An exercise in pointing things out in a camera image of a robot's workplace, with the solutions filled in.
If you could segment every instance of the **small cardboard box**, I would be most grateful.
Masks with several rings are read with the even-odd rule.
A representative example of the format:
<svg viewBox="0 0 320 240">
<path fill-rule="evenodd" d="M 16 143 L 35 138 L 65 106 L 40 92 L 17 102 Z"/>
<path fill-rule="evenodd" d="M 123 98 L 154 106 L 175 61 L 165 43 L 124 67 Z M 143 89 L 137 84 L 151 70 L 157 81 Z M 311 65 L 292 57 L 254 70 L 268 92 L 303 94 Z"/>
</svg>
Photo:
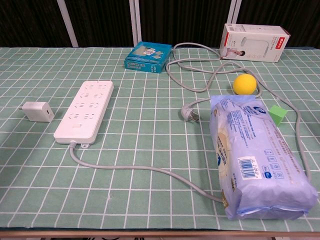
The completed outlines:
<svg viewBox="0 0 320 240">
<path fill-rule="evenodd" d="M 126 69 L 150 73 L 161 73 L 169 59 L 171 45 L 139 42 L 124 60 Z"/>
<path fill-rule="evenodd" d="M 280 26 L 226 23 L 220 55 L 223 59 L 278 62 L 289 37 Z"/>
</svg>

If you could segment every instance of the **foam ball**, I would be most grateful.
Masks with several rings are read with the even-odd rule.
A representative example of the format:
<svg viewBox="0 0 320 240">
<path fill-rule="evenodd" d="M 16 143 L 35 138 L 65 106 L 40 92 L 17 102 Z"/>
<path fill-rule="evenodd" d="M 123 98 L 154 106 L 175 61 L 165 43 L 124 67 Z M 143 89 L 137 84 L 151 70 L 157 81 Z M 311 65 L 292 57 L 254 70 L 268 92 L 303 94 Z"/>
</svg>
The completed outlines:
<svg viewBox="0 0 320 240">
<path fill-rule="evenodd" d="M 251 95 L 257 88 L 257 81 L 250 74 L 241 74 L 233 81 L 233 90 L 238 95 Z"/>
</svg>

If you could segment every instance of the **power strip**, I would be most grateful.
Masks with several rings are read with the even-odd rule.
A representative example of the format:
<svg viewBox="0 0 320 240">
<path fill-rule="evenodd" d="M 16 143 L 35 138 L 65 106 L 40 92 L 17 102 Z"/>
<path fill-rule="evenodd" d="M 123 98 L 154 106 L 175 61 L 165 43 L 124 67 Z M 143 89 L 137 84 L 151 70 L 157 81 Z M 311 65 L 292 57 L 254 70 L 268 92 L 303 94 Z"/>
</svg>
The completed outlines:
<svg viewBox="0 0 320 240">
<path fill-rule="evenodd" d="M 55 140 L 75 141 L 82 148 L 94 143 L 113 89 L 112 81 L 85 81 L 57 127 Z"/>
</svg>

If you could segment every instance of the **blue package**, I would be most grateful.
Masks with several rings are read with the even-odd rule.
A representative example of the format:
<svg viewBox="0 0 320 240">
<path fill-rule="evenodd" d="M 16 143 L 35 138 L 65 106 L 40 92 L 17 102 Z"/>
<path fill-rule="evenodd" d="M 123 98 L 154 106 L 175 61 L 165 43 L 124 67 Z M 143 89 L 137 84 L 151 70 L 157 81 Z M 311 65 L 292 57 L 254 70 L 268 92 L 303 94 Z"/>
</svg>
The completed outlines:
<svg viewBox="0 0 320 240">
<path fill-rule="evenodd" d="M 254 96 L 211 97 L 210 133 L 228 219 L 296 219 L 318 193 Z"/>
<path fill-rule="evenodd" d="M 139 42 L 124 60 L 126 69 L 161 73 L 171 53 L 171 45 Z"/>
</svg>

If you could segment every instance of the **table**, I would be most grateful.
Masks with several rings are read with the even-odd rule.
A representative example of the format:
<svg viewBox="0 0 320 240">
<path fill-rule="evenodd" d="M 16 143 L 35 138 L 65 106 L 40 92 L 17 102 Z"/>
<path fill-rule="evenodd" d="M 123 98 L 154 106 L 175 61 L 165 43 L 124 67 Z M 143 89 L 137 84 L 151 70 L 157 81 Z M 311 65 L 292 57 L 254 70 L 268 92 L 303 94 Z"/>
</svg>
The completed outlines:
<svg viewBox="0 0 320 240">
<path fill-rule="evenodd" d="M 199 123 L 184 122 L 179 111 L 183 104 L 195 99 L 233 94 L 231 85 L 237 74 L 219 75 L 209 91 L 194 93 L 182 89 L 165 72 L 124 69 L 124 58 L 130 51 L 131 48 L 100 47 L 0 48 L 0 227 L 5 230 L 0 235 L 21 227 L 104 229 L 117 234 L 123 229 L 140 233 L 207 230 L 211 235 L 224 233 L 212 230 L 240 235 L 255 233 L 250 231 L 279 235 L 301 231 L 303 236 L 306 232 L 320 232 L 319 200 L 308 216 L 294 221 L 228 220 L 222 204 L 200 196 L 167 175 L 90 169 L 75 164 L 68 146 L 55 143 L 53 133 L 84 81 L 111 80 L 114 91 L 96 142 L 89 149 L 77 149 L 76 154 L 100 165 L 165 168 L 212 194 L 220 194 L 209 131 L 210 104 L 204 102 L 195 108 Z M 178 50 L 179 58 L 211 55 L 199 48 Z M 192 65 L 212 70 L 221 63 Z M 302 141 L 312 184 L 319 193 L 320 50 L 287 49 L 278 63 L 241 63 L 301 111 Z M 196 88 L 204 87 L 210 76 L 178 66 L 171 70 Z M 279 130 L 300 160 L 294 111 L 266 90 L 262 100 L 268 108 L 279 104 L 289 110 Z M 55 113 L 53 121 L 28 121 L 18 109 L 26 101 L 49 102 Z"/>
</svg>

